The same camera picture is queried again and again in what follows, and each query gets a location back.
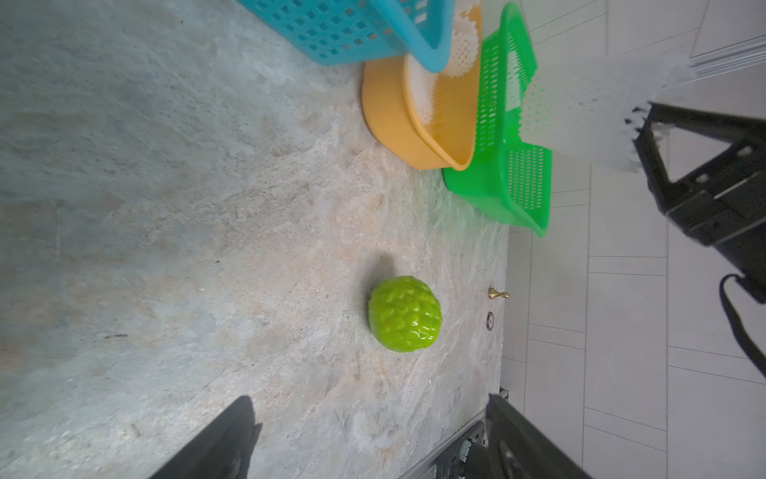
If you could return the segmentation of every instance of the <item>blue plastic basket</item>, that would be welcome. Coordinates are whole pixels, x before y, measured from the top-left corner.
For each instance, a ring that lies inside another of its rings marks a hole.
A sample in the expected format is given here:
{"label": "blue plastic basket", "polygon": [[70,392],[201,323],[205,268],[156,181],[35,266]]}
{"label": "blue plastic basket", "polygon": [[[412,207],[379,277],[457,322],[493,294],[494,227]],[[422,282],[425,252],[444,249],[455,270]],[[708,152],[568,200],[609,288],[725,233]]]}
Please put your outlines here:
{"label": "blue plastic basket", "polygon": [[450,60],[455,0],[240,0],[321,65],[412,53],[429,71]]}

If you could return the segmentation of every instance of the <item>white floor tile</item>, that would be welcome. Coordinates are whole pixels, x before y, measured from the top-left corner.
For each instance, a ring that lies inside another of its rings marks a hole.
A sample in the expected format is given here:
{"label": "white floor tile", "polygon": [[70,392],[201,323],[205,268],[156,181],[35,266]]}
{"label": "white floor tile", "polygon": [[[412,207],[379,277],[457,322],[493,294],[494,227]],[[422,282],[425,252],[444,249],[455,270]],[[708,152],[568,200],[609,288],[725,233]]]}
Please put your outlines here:
{"label": "white floor tile", "polygon": [[668,372],[670,479],[763,477],[766,385]]}
{"label": "white floor tile", "polygon": [[591,256],[588,271],[591,273],[649,274],[665,276],[668,258],[632,258],[624,256]]}
{"label": "white floor tile", "polygon": [[524,375],[526,364],[502,358],[500,364],[500,387],[508,390],[508,402],[524,413]]}
{"label": "white floor tile", "polygon": [[637,442],[585,426],[583,469],[595,479],[662,479],[666,454]]}
{"label": "white floor tile", "polygon": [[532,239],[529,322],[585,331],[588,207],[551,210],[544,238]]}
{"label": "white floor tile", "polygon": [[750,359],[668,347],[668,366],[766,384]]}
{"label": "white floor tile", "polygon": [[652,428],[617,416],[604,414],[600,411],[585,408],[584,423],[586,426],[599,429],[609,434],[630,439],[643,445],[661,451],[667,449],[667,434],[662,429]]}
{"label": "white floor tile", "polygon": [[691,90],[673,104],[732,115],[766,116],[766,64],[692,82]]}
{"label": "white floor tile", "polygon": [[726,151],[730,143],[676,128],[668,133],[668,176],[673,181],[686,176]]}
{"label": "white floor tile", "polygon": [[666,278],[590,273],[585,405],[666,427]]}
{"label": "white floor tile", "polygon": [[666,233],[643,171],[593,165],[591,256],[666,256]]}
{"label": "white floor tile", "polygon": [[591,200],[591,190],[579,189],[573,192],[559,192],[551,194],[551,208],[559,206],[587,205]]}
{"label": "white floor tile", "polygon": [[606,54],[607,16],[602,15],[535,45],[539,64],[571,61],[573,57]]}
{"label": "white floor tile", "polygon": [[548,326],[539,326],[538,324],[529,325],[529,339],[542,341],[543,343],[560,344],[562,346],[571,346],[573,348],[585,349],[585,333],[580,331],[563,330],[561,328],[551,328]]}
{"label": "white floor tile", "polygon": [[502,16],[502,8],[506,6],[505,0],[482,0],[481,1],[481,13],[482,13],[482,36],[484,38],[489,37],[495,30],[500,28],[500,17]]}
{"label": "white floor tile", "polygon": [[684,34],[702,23],[706,0],[610,0],[609,55]]}
{"label": "white floor tile", "polygon": [[[742,71],[698,80],[688,85],[674,104],[697,110],[720,111],[733,115],[766,116],[766,95],[759,94],[766,84],[766,64]],[[726,150],[728,144],[675,128],[669,132],[671,179],[678,179]]]}
{"label": "white floor tile", "polygon": [[[670,226],[668,345],[745,357],[734,339],[718,296],[719,281],[736,269],[713,248],[705,248]],[[766,344],[764,306],[734,281],[726,288],[756,344]]]}
{"label": "white floor tile", "polygon": [[526,16],[527,28],[534,31],[543,25],[555,23],[562,17],[571,15],[577,9],[590,7],[591,0],[527,0],[524,2],[524,15]]}
{"label": "white floor tile", "polygon": [[[592,20],[593,18],[606,13],[606,0],[587,1],[588,3],[585,3],[580,8],[570,11],[566,15],[559,16],[555,20],[549,21],[548,23],[545,23],[536,28],[530,27],[532,30],[529,32],[529,37],[532,39],[532,43],[535,44],[544,41],[550,37],[553,37],[554,35],[560,34],[563,31],[567,31],[570,28],[577,27],[578,25],[582,25],[586,21]],[[541,2],[532,2],[530,4],[530,8],[531,10],[535,11],[541,5],[544,4]]]}
{"label": "white floor tile", "polygon": [[766,35],[763,0],[711,0],[699,29],[694,55]]}
{"label": "white floor tile", "polygon": [[591,162],[588,160],[553,152],[552,163],[552,192],[571,192],[591,187]]}
{"label": "white floor tile", "polygon": [[687,31],[686,33],[674,37],[655,41],[652,44],[648,44],[646,47],[638,48],[623,55],[626,57],[657,56],[673,51],[676,53],[683,52],[688,56],[692,51],[692,45],[694,44],[696,36],[697,30]]}
{"label": "white floor tile", "polygon": [[526,361],[527,321],[529,320],[529,276],[532,263],[532,232],[509,233],[506,302],[502,329],[502,356]]}
{"label": "white floor tile", "polygon": [[582,349],[529,341],[524,416],[571,460],[582,457]]}

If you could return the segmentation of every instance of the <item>green plastic basket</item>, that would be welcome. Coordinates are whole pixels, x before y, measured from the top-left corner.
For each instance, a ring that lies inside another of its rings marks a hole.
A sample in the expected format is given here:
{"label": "green plastic basket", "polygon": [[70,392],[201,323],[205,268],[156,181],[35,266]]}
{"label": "green plastic basket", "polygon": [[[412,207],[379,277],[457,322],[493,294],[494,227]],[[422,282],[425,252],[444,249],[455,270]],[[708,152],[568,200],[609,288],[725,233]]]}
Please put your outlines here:
{"label": "green plastic basket", "polygon": [[519,138],[521,99],[536,70],[521,11],[509,3],[500,28],[482,43],[473,160],[462,172],[444,169],[444,181],[496,221],[544,236],[551,208],[551,151]]}

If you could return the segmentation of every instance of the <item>small round object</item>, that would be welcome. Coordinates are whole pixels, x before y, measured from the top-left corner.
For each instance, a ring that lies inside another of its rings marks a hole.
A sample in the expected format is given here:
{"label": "small round object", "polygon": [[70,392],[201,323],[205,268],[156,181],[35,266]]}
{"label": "small round object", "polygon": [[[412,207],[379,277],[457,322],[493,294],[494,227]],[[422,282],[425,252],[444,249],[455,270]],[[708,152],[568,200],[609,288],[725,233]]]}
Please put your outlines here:
{"label": "small round object", "polygon": [[372,291],[370,329],[397,353],[427,348],[439,337],[441,305],[423,282],[412,276],[387,279]]}

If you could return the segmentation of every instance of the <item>stone surface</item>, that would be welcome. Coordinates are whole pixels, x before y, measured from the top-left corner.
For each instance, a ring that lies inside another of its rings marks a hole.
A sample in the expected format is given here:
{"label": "stone surface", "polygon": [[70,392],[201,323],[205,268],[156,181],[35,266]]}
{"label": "stone surface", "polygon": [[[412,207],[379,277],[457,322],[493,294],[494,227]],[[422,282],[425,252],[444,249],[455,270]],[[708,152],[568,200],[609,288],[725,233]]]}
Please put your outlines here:
{"label": "stone surface", "polygon": [[[234,0],[0,6],[0,477],[143,479],[239,395],[251,477],[397,477],[499,384],[507,229]],[[440,299],[398,354],[366,295]]]}

